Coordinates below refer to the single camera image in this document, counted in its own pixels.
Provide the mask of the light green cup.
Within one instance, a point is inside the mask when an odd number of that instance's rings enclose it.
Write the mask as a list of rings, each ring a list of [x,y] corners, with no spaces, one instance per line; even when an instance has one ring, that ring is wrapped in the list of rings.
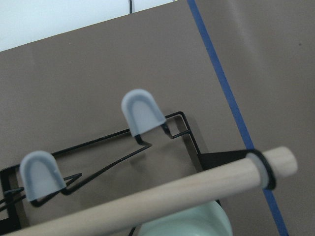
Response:
[[[192,207],[142,224],[139,236],[231,236],[230,221],[216,202]]]

